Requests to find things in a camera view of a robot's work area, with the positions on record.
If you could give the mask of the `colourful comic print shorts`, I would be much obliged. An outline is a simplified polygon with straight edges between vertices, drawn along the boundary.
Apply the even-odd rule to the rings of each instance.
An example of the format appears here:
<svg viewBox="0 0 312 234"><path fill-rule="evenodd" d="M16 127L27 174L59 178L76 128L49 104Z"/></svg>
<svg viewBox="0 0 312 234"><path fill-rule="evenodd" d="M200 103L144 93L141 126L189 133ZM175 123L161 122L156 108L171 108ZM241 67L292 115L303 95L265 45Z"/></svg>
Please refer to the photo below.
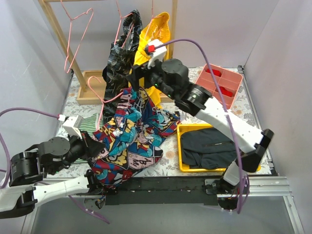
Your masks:
<svg viewBox="0 0 312 234"><path fill-rule="evenodd" d="M97 180L115 188L163 157L161 144L176 132L180 113L156 107L147 92L125 88L114 116L92 138L104 144L90 162Z"/></svg>

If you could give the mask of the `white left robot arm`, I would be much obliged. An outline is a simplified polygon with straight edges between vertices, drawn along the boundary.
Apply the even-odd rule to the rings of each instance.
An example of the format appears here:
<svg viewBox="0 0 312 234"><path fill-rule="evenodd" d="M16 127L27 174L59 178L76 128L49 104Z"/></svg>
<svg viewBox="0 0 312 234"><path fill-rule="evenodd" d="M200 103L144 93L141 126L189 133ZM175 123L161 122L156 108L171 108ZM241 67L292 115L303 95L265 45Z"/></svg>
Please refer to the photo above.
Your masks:
<svg viewBox="0 0 312 234"><path fill-rule="evenodd" d="M16 154L9 161L8 178L1 183L0 217L25 216L47 202L68 195L100 194L104 184L91 170L54 184L42 185L41 182L45 174L54 175L67 169L77 159L91 160L103 149L103 143L84 132L81 137L54 137Z"/></svg>

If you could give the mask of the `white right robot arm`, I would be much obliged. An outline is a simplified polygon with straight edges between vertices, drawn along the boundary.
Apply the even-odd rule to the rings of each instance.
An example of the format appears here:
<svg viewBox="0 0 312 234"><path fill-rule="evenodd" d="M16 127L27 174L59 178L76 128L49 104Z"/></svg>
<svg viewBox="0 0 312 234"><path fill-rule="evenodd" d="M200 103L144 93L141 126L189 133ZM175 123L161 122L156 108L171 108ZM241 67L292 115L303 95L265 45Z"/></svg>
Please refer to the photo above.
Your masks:
<svg viewBox="0 0 312 234"><path fill-rule="evenodd" d="M141 78L146 87L160 90L180 110L212 125L234 142L238 156L217 181L219 191L233 193L244 176L257 170L273 138L272 130L251 126L224 108L208 90L189 81L188 68L178 59L157 59L153 66L148 62L134 65L126 76L135 91Z"/></svg>

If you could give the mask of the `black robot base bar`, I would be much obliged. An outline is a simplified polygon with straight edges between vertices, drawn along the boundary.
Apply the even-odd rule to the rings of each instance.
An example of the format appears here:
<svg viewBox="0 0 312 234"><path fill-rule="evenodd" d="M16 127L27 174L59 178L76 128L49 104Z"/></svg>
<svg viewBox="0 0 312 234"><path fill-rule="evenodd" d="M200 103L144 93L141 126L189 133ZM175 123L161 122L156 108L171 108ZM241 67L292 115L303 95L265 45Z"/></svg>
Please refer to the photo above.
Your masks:
<svg viewBox="0 0 312 234"><path fill-rule="evenodd" d="M237 198L235 187L221 187L220 176L133 177L116 189L80 193L85 198L105 195L106 205L217 205L217 197Z"/></svg>

